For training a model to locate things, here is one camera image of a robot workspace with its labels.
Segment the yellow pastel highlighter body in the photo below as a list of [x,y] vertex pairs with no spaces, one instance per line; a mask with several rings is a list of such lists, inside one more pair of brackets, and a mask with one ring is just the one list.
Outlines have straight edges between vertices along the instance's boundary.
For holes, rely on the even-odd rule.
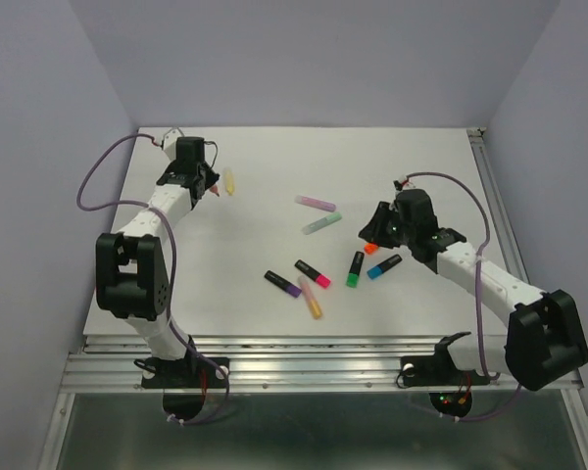
[[226,167],[223,170],[223,184],[226,194],[229,196],[233,196],[235,193],[235,179],[233,171],[230,167]]

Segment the gold pastel highlighter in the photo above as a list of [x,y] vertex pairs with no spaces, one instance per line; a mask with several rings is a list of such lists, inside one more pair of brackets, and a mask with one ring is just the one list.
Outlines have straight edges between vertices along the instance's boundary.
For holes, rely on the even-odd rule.
[[313,293],[310,283],[307,281],[307,278],[304,275],[299,276],[298,283],[313,319],[321,319],[322,310],[319,306],[318,300],[316,299]]

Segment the purple black highlighter body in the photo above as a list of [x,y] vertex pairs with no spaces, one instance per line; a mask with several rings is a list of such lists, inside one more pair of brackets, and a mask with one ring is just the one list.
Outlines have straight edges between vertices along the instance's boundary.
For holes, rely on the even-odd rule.
[[285,278],[271,270],[266,271],[266,273],[264,274],[264,278],[268,280],[272,285],[274,285],[281,291],[287,293],[293,298],[298,298],[302,293],[299,287],[297,287],[290,281],[286,280]]

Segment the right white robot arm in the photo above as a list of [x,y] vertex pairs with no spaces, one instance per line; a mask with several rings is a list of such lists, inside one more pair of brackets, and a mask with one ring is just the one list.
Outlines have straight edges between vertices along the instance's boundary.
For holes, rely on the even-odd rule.
[[405,386],[452,385],[466,372],[479,372],[509,375],[535,392],[588,363],[573,297],[531,286],[484,259],[464,235],[439,225],[425,191],[402,190],[393,202],[379,203],[359,236],[381,248],[407,247],[413,259],[465,289],[507,329],[505,337],[491,339],[455,333],[433,354],[403,359]]

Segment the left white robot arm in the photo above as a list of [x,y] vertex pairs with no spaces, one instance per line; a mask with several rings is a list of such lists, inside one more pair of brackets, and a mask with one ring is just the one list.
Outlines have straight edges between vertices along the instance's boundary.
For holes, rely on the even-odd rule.
[[170,163],[157,179],[146,203],[116,233],[104,233],[95,244],[95,297],[100,309],[124,321],[145,340],[154,358],[165,361],[165,374],[178,386],[191,384],[199,363],[187,348],[193,344],[172,319],[172,275],[164,244],[173,228],[217,187],[220,175],[207,162],[203,137],[184,136],[178,129],[153,143]]

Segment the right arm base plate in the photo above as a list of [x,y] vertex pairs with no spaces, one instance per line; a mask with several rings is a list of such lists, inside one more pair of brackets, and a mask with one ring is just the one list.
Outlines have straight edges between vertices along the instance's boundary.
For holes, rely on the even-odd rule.
[[400,360],[395,380],[401,389],[412,387],[447,387],[459,385],[486,386],[489,380],[475,370],[462,371],[450,358],[438,359],[434,355],[408,355]]

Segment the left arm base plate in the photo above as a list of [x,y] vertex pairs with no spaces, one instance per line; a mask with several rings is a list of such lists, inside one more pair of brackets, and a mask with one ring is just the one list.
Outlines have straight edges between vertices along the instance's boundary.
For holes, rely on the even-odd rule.
[[192,354],[183,359],[163,360],[155,357],[137,358],[133,364],[141,371],[141,387],[146,390],[199,389],[224,390],[223,372],[228,371],[229,359],[215,357],[220,368]]

